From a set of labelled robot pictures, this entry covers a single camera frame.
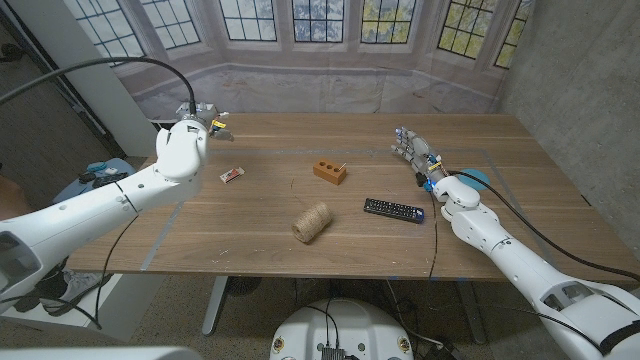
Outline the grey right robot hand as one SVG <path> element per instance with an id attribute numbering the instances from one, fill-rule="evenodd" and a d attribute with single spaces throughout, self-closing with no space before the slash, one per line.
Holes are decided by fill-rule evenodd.
<path id="1" fill-rule="evenodd" d="M 395 129 L 396 145 L 391 149 L 409 162 L 415 173 L 416 184 L 433 187 L 449 173 L 443 168 L 439 155 L 434 155 L 432 148 L 423 137 L 405 127 Z"/>

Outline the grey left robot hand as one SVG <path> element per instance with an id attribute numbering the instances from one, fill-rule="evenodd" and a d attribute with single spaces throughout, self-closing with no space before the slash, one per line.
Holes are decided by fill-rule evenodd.
<path id="1" fill-rule="evenodd" d="M 207 128 L 209 136 L 216 140 L 234 141 L 234 136 L 227 129 L 225 121 L 229 118 L 229 112 L 220 112 L 212 103 L 197 103 L 195 106 L 195 116 Z"/>

